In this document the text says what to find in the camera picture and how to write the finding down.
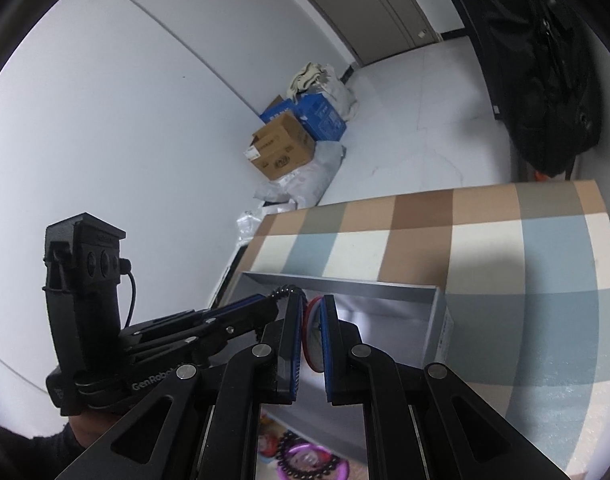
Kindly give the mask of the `person's left hand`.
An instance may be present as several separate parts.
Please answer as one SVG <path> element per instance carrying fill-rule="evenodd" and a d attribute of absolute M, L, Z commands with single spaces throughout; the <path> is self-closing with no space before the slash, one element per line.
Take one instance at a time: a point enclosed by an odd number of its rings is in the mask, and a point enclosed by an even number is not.
<path fill-rule="evenodd" d="M 119 416 L 96 411 L 84 411 L 81 414 L 68 418 L 76 441 L 83 447 L 89 448 L 96 440 L 101 438 L 107 430 L 111 429 L 119 420 Z"/>

